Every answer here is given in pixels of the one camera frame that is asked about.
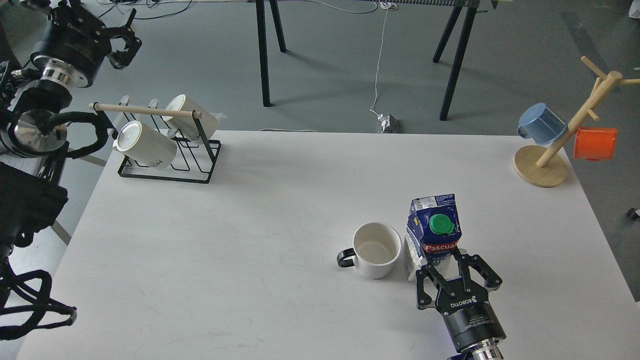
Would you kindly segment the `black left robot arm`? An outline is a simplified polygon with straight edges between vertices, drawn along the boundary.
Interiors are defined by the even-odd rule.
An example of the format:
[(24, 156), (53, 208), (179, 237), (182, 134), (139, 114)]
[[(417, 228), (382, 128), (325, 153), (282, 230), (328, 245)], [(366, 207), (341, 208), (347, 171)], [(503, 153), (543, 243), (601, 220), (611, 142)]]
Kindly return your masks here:
[(87, 157), (106, 145), (114, 127), (104, 111), (64, 112), (71, 89), (93, 85), (105, 59), (126, 68), (141, 48), (130, 11), (121, 26), (107, 27), (80, 0), (22, 0), (46, 15), (45, 32), (21, 65), (1, 34), (1, 153), (39, 160), (32, 173), (1, 163), (1, 314), (29, 313), (20, 325), (1, 328), (3, 341), (33, 330), (71, 326), (77, 309), (51, 298), (52, 277), (43, 269), (16, 274), (9, 257), (34, 234), (51, 227), (68, 201), (60, 186), (67, 158)]

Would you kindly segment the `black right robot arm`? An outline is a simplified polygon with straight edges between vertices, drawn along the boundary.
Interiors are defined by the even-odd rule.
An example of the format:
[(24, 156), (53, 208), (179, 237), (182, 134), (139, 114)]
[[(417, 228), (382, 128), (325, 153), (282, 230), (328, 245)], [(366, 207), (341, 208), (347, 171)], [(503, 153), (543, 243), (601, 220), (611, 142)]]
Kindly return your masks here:
[(499, 342), (506, 339), (489, 301), (502, 278), (478, 254), (455, 248), (458, 276), (446, 279), (431, 260), (415, 272), (416, 307), (434, 308), (442, 316), (457, 351), (453, 360), (502, 360)]

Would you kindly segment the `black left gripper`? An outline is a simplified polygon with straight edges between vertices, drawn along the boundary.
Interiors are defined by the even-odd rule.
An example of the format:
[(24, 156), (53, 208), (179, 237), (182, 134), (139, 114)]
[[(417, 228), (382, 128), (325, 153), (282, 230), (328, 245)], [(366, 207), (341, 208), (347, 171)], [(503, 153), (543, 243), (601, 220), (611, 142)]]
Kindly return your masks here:
[[(103, 21), (83, 5), (59, 5), (51, 11), (30, 59), (38, 69), (50, 60), (60, 60), (78, 72), (78, 88), (91, 87), (105, 57), (114, 69), (125, 69), (142, 47), (131, 26), (136, 14), (133, 8), (123, 25), (103, 27)], [(110, 40), (114, 39), (124, 41), (124, 50), (112, 51)]]

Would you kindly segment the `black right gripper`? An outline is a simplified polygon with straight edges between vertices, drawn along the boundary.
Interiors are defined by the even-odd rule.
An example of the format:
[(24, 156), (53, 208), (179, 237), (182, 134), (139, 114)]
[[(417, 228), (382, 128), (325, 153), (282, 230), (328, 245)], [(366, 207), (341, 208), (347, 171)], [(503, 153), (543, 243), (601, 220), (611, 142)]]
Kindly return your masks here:
[[(478, 254), (452, 252), (461, 276), (447, 281), (434, 264), (426, 264), (415, 273), (416, 307), (418, 310), (434, 308), (441, 313), (446, 328), (458, 353), (469, 353), (482, 341), (506, 339), (493, 307), (489, 292), (503, 284), (502, 278)], [(471, 278), (469, 269), (482, 276), (484, 287)], [(427, 290), (437, 291), (435, 300)]]

